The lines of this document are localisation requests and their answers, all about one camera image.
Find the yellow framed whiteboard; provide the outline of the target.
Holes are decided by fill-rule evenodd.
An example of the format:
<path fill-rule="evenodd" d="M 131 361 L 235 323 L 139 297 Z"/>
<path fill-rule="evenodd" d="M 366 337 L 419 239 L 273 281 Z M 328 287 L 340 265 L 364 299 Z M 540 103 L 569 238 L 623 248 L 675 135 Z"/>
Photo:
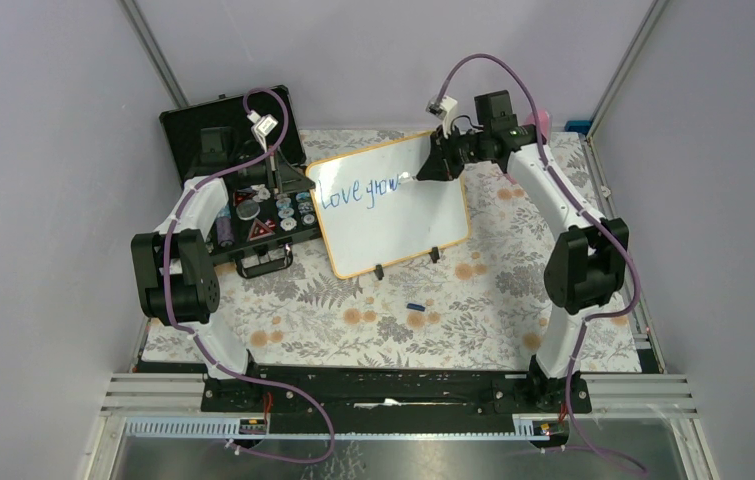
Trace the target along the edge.
<path fill-rule="evenodd" d="M 340 279 L 464 242 L 471 221 L 464 185 L 398 183 L 429 152 L 427 133 L 315 161 L 306 169 L 331 269 Z"/>

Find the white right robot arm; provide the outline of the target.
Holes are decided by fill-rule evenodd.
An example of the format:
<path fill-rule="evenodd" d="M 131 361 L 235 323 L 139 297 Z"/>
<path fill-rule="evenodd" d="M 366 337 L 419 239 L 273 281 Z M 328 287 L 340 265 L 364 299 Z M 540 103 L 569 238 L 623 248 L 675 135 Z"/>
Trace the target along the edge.
<path fill-rule="evenodd" d="M 478 126 L 466 132 L 455 126 L 455 99 L 433 97 L 426 107 L 440 120 L 430 136 L 430 151 L 415 175 L 420 182 L 449 182 L 465 166 L 491 162 L 526 192 L 555 240 L 543 273 L 552 303 L 546 333 L 535 354 L 542 372 L 526 386 L 528 402 L 550 412 L 566 398 L 561 378 L 577 369 L 585 324 L 608 313 L 624 284 L 629 229 L 621 219 L 607 219 L 579 194 L 553 161 L 535 124 L 521 125 L 507 91 L 475 99 Z"/>

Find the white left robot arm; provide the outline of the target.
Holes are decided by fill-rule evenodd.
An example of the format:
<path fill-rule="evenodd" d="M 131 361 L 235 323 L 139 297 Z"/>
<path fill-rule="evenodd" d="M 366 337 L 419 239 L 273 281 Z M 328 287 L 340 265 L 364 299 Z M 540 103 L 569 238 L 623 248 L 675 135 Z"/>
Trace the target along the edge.
<path fill-rule="evenodd" d="M 248 348 L 215 316 L 220 284 L 206 248 L 206 236 L 228 203 L 223 177 L 277 159 L 287 130 L 283 126 L 278 140 L 249 161 L 186 180 L 177 204 L 163 223 L 131 241 L 143 313 L 184 334 L 200 353 L 208 375 L 228 380 L 225 398 L 241 411 L 260 404 L 264 387 L 247 374 L 251 363 Z"/>

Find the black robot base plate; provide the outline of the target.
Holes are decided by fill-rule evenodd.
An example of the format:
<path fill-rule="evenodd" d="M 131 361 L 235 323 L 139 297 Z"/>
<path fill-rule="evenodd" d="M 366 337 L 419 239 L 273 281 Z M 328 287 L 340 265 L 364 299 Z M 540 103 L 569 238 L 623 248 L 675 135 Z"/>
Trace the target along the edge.
<path fill-rule="evenodd" d="M 273 434 L 507 434 L 516 415 L 558 421 L 592 410 L 579 374 L 252 364 L 247 379 L 204 380 L 201 409 L 256 413 Z"/>

